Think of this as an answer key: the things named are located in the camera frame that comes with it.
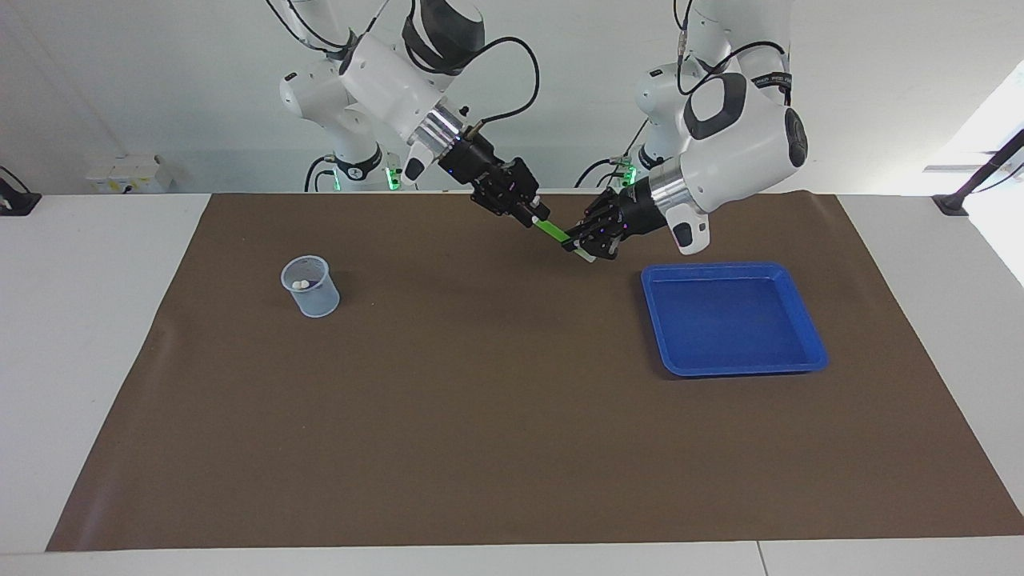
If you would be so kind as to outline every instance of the white table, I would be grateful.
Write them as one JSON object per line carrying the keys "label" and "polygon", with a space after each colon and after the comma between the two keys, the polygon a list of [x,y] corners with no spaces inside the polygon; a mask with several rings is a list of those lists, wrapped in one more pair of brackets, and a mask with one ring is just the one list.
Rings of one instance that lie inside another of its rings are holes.
{"label": "white table", "polygon": [[[0,219],[0,574],[1024,574],[1024,537],[44,554],[208,200],[47,197]],[[928,199],[843,205],[1024,508],[1024,288]]]}

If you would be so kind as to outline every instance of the transparent cup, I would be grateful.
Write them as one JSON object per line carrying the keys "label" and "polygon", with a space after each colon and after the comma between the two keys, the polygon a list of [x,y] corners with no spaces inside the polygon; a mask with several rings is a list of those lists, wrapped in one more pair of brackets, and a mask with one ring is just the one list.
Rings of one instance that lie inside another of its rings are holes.
{"label": "transparent cup", "polygon": [[[301,288],[301,282],[308,288]],[[281,272],[281,284],[288,290],[299,310],[309,318],[324,318],[341,302],[341,294],[331,280],[331,269],[319,256],[299,256]]]}

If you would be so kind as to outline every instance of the green light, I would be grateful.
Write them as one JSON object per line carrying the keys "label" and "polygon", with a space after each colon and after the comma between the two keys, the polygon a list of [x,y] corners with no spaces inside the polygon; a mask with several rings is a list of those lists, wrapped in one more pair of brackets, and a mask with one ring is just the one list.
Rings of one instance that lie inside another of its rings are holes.
{"label": "green light", "polygon": [[401,172],[392,170],[391,168],[387,169],[387,184],[392,191],[401,188],[401,178],[398,176],[400,173]]}
{"label": "green light", "polygon": [[626,175],[623,176],[623,186],[633,186],[637,181],[637,169],[635,166],[630,166],[626,170]]}

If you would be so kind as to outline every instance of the brown tabletop covering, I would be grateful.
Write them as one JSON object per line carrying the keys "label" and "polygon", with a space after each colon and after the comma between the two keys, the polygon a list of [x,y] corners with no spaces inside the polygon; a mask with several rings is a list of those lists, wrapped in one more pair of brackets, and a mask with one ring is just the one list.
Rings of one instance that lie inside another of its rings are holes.
{"label": "brown tabletop covering", "polygon": [[[587,264],[464,196],[215,197],[48,549],[1024,533],[835,198],[713,225],[686,261],[788,268],[824,372],[669,374],[639,278],[683,260],[667,233]],[[324,320],[279,283],[306,253]]]}

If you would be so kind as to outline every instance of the plastic tray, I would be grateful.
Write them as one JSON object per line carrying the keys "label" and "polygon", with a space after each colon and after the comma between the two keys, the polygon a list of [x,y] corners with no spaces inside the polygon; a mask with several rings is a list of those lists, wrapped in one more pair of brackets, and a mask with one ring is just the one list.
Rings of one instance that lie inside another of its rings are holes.
{"label": "plastic tray", "polygon": [[642,275],[662,361],[677,376],[816,372],[828,365],[790,273],[771,262],[656,265]]}

